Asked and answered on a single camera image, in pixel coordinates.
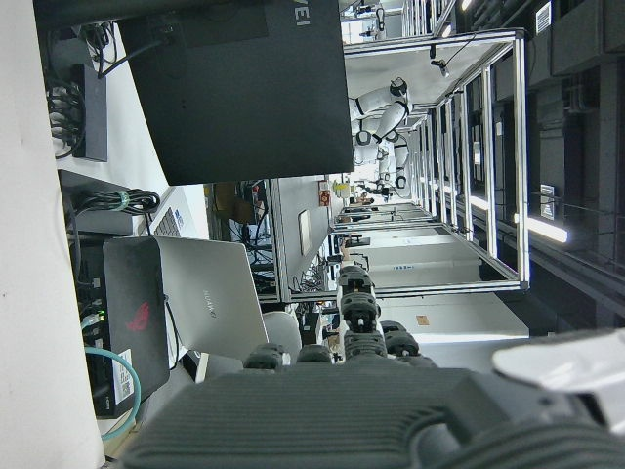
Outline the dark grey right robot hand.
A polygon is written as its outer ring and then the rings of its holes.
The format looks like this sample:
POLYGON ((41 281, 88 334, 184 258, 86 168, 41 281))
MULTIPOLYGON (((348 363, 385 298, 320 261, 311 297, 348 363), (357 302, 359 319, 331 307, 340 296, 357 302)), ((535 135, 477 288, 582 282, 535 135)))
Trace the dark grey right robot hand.
POLYGON ((581 331, 496 351, 489 373, 440 367, 378 326, 369 273, 338 288, 344 359, 274 344, 183 392, 123 468, 620 468, 624 332, 581 331))

